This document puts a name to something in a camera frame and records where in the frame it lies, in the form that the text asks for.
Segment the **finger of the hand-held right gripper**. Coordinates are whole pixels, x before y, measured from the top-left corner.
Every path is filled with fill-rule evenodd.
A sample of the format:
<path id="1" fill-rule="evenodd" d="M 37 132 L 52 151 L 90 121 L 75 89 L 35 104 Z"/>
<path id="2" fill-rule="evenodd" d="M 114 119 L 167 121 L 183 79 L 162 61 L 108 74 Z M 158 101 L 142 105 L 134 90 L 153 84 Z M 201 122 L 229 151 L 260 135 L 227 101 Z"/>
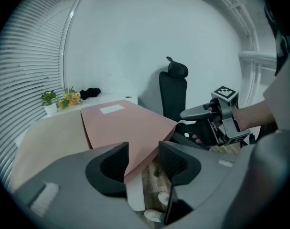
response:
<path id="1" fill-rule="evenodd" d="M 182 120 L 214 119 L 221 116 L 221 110 L 218 108 L 218 103 L 216 102 L 209 102 L 197 107 L 184 110 L 180 113 L 180 117 Z"/>

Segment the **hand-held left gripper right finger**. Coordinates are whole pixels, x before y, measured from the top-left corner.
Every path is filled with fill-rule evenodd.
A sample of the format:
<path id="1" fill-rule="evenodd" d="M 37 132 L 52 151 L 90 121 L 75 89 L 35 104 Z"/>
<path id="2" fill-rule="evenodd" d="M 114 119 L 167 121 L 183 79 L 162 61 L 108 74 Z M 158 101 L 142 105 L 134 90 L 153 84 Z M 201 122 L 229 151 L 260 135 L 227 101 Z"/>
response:
<path id="1" fill-rule="evenodd" d="M 187 210 L 206 203 L 220 210 L 229 209 L 233 199 L 223 195 L 220 186 L 234 166 L 236 155 L 161 141 L 159 159 L 171 182 L 168 210 L 180 203 Z"/>

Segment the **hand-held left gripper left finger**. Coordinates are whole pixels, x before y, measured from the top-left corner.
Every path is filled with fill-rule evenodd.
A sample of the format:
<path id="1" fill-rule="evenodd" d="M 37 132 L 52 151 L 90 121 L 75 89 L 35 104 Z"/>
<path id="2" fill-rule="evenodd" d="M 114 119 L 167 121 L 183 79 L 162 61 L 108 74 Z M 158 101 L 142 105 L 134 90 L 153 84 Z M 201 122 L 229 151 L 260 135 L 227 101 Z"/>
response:
<path id="1" fill-rule="evenodd" d="M 48 223 L 126 223 L 124 174 L 129 144 L 100 147 L 60 158 L 14 195 Z"/>

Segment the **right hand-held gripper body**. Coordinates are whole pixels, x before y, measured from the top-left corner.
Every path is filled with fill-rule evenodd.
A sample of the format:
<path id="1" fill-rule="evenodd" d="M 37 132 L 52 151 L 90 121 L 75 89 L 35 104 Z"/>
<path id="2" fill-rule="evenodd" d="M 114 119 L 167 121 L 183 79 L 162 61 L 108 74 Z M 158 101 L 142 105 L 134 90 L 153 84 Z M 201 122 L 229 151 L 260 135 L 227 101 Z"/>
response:
<path id="1" fill-rule="evenodd" d="M 207 146 L 227 146 L 244 141 L 251 132 L 242 131 L 234 119 L 233 111 L 238 108 L 238 92 L 220 86 L 211 92 L 210 102 L 200 106 L 200 119 L 206 120 L 202 143 Z"/>

